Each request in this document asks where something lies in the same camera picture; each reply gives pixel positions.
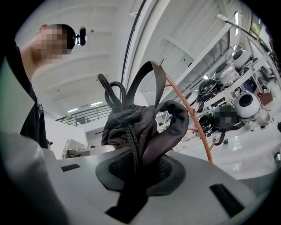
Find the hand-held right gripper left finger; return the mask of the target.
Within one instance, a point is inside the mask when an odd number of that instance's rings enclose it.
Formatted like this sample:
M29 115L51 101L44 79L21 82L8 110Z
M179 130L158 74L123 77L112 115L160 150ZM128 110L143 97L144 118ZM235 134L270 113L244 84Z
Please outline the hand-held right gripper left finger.
M116 205L119 193L107 190L95 170L100 162L127 149L58 160L51 150L43 149L45 165L53 189L65 210L69 225L120 225L105 212Z

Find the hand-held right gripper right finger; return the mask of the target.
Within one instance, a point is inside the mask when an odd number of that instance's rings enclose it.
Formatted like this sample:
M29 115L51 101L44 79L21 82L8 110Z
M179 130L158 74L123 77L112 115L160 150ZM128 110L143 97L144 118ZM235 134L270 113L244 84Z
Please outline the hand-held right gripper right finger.
M241 224L260 205L261 197L217 166L174 151L167 155L183 164L185 180L170 195L149 197L133 225ZM223 184L244 207L241 215L230 218L210 189L215 184Z

